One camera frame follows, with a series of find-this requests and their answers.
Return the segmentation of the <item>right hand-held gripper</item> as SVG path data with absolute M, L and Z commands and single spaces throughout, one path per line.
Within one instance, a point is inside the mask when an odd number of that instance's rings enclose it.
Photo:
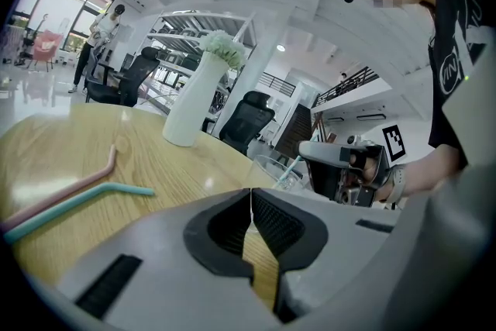
M 298 154 L 306 160 L 309 179 L 315 193 L 344 205 L 371 207 L 377 193 L 391 182 L 403 189 L 402 170 L 393 162 L 405 155 L 405 146 L 397 126 L 383 129 L 382 140 L 351 135 L 339 144 L 301 141 Z M 352 152 L 377 161 L 377 185 L 346 184 L 346 172 Z

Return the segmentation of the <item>person's right hand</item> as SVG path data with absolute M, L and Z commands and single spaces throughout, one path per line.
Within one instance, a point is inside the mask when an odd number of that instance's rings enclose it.
M 362 153 L 352 152 L 350 155 L 350 167 L 346 184 L 361 184 L 364 186 L 377 185 L 377 161 L 366 157 Z

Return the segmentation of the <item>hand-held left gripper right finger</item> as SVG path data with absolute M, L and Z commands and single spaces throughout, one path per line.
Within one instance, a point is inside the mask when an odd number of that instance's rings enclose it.
M 253 221 L 278 262 L 274 314 L 302 317 L 357 276 L 389 237 L 397 211 L 254 188 Z

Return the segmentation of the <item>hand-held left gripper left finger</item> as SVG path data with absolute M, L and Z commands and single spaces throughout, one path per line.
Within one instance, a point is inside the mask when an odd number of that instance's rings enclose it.
M 243 259 L 250 191 L 145 215 L 82 256 L 59 292 L 122 330 L 273 330 Z

